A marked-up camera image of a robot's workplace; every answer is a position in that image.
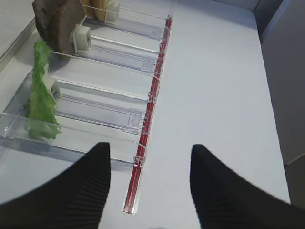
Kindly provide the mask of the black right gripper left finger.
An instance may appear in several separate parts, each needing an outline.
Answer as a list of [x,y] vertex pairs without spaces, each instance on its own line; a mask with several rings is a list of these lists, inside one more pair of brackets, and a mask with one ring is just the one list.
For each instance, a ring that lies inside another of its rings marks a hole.
[[2,204],[0,227],[96,229],[110,184],[110,144],[100,142],[52,180]]

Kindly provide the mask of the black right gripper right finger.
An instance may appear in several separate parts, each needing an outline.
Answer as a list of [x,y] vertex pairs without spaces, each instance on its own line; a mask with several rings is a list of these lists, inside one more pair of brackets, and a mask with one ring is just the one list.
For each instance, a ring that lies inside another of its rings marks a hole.
[[303,229],[305,211],[254,186],[205,146],[192,147],[190,190],[203,229]]

